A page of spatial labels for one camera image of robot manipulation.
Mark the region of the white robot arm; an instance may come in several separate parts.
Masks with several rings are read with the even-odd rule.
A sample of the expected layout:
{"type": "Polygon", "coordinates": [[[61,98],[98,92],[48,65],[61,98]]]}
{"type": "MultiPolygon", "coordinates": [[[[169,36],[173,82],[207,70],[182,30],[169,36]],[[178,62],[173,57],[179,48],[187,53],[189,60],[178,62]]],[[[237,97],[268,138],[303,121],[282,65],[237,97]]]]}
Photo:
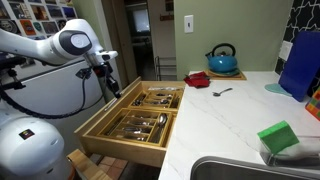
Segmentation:
{"type": "MultiPolygon", "coordinates": [[[[90,24],[72,19],[53,36],[33,40],[1,31],[1,50],[60,66],[82,57],[98,77],[102,77],[115,97],[120,96],[111,76],[109,61],[117,56],[106,51],[90,24]]],[[[1,98],[17,111],[1,113],[0,167],[2,180],[73,180],[76,171],[64,154],[65,141],[49,121],[51,115],[28,110],[14,102],[6,92],[1,98]]]]}

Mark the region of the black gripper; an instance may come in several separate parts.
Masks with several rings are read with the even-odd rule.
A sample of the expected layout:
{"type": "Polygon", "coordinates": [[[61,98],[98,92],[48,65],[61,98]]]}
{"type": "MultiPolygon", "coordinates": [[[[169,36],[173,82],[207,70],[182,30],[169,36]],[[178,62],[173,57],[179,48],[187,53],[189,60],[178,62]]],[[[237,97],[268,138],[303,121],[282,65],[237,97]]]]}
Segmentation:
{"type": "Polygon", "coordinates": [[[94,66],[93,71],[97,77],[103,78],[106,87],[112,92],[115,98],[119,99],[121,97],[119,84],[116,79],[111,75],[113,69],[109,62],[105,62],[102,65],[94,66]]]}

